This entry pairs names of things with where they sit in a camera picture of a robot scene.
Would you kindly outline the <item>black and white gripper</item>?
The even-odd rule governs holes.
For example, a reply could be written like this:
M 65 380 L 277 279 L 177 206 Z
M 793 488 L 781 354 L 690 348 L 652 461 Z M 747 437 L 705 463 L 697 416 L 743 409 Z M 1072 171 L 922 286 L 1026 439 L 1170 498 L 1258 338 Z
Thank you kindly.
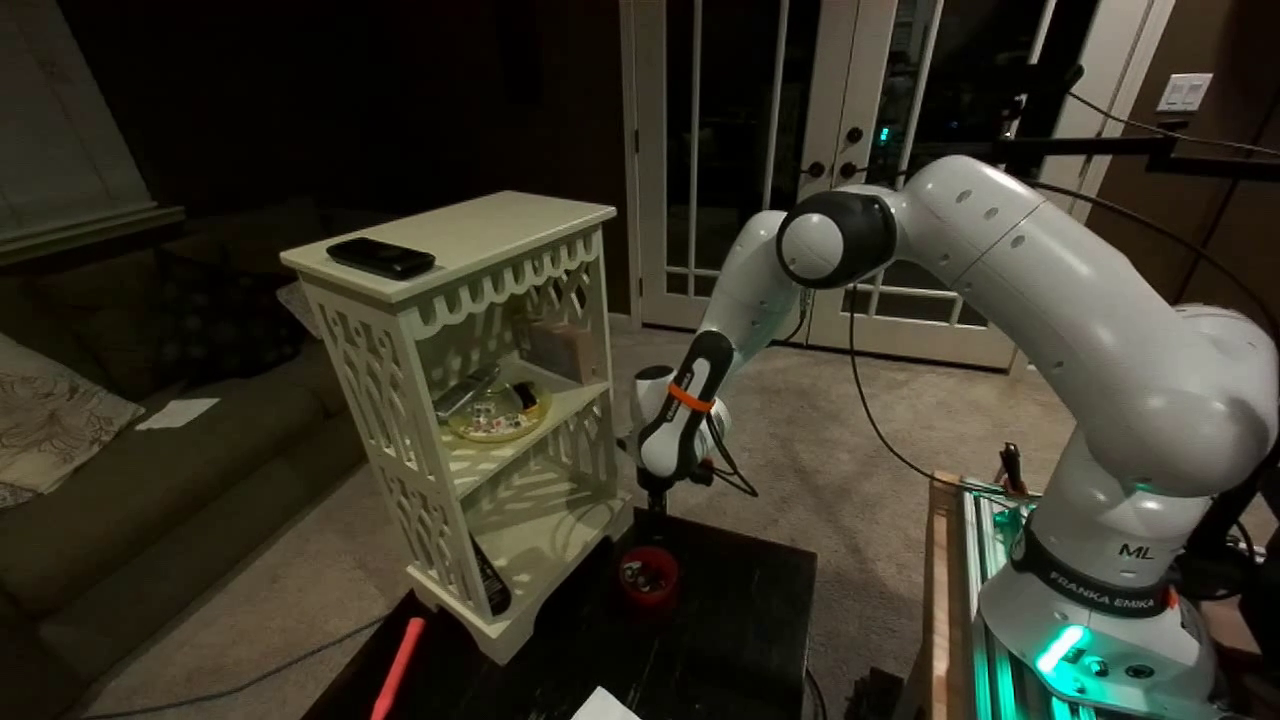
M 635 389 L 635 471 L 650 494 L 663 494 L 676 478 L 714 478 L 708 453 L 727 426 L 722 400 L 700 400 L 676 384 L 670 362 L 650 362 Z

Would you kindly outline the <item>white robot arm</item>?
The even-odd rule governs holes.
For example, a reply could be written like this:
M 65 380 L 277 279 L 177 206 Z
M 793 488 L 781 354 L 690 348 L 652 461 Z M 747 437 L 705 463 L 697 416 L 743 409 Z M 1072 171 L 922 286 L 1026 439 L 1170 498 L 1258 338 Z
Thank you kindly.
M 743 221 L 686 361 L 643 389 L 635 463 L 697 478 L 722 389 L 808 286 L 916 263 L 995 324 L 1072 410 L 1067 448 L 995 593 L 1150 621 L 1214 498 L 1278 448 L 1278 338 L 1176 302 L 1026 180 L 940 155 L 908 185 L 841 185 Z

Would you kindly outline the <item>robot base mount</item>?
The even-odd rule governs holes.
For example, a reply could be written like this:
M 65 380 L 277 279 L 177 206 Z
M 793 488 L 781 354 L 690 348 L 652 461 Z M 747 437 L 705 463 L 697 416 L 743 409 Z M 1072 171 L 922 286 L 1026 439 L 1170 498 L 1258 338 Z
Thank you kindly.
M 931 485 L 916 720 L 1278 720 L 1176 585 L 1104 586 L 1027 535 L 1033 498 Z

